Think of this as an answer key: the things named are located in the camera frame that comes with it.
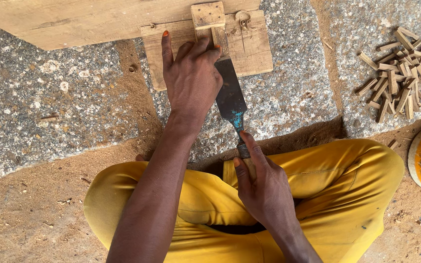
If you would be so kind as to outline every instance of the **leg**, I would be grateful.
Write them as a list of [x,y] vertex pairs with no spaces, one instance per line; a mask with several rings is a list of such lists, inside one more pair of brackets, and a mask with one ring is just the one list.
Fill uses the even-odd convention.
[[[147,162],[127,162],[101,171],[85,201],[85,217],[109,248],[123,207]],[[178,216],[166,262],[277,262],[282,252],[271,236],[231,235],[203,224],[253,225],[235,188],[217,176],[186,170]]]
[[[402,159],[370,140],[341,140],[269,156],[287,173],[301,227],[324,262],[356,262],[383,231],[404,174]],[[224,180],[236,186],[232,161]],[[267,236],[267,231],[256,234]]]

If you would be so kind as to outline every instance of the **wooden handle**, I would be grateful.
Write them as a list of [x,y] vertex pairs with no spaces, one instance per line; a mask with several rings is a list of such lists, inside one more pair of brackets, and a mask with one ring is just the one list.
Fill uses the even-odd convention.
[[249,178],[251,178],[251,182],[256,181],[256,166],[253,163],[253,160],[251,158],[243,159],[243,162],[246,164],[246,167],[248,167],[249,172]]

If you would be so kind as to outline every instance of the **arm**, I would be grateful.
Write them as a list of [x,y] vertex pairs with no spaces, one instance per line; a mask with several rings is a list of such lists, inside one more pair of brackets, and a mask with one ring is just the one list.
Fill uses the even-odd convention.
[[165,259],[190,149],[222,87],[222,77],[214,67],[220,48],[206,52],[208,42],[208,38],[196,44],[186,42],[173,60],[171,37],[168,31],[163,34],[163,76],[172,110],[149,165],[123,210],[108,263]]
[[322,262],[301,230],[284,169],[264,156],[251,134],[242,131],[251,159],[256,166],[256,180],[240,158],[233,159],[238,179],[238,196],[248,212],[276,241],[287,262]]

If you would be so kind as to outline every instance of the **pile of wood sticks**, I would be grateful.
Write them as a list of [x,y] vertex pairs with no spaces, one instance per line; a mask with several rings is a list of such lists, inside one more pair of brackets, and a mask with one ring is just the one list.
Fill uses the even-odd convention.
[[358,55],[378,71],[377,78],[367,81],[355,92],[357,96],[361,96],[367,90],[373,90],[367,104],[379,110],[377,122],[383,122],[386,112],[405,114],[407,119],[412,119],[413,113],[421,107],[421,39],[403,27],[396,28],[394,36],[397,42],[377,48],[377,51],[395,48],[390,55],[377,63],[363,52]]

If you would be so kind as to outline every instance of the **person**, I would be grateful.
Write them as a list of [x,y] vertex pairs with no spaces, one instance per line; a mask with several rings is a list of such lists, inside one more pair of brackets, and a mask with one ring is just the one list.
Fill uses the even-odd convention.
[[[162,37],[171,112],[149,162],[120,163],[92,181],[84,213],[109,249],[107,262],[356,262],[383,231],[383,214],[404,174],[402,159],[375,141],[339,140],[264,156],[240,133],[256,166],[240,158],[223,177],[186,170],[190,148],[222,87],[209,39],[173,58]],[[294,205],[294,198],[303,200]],[[233,235],[209,225],[254,225]]]

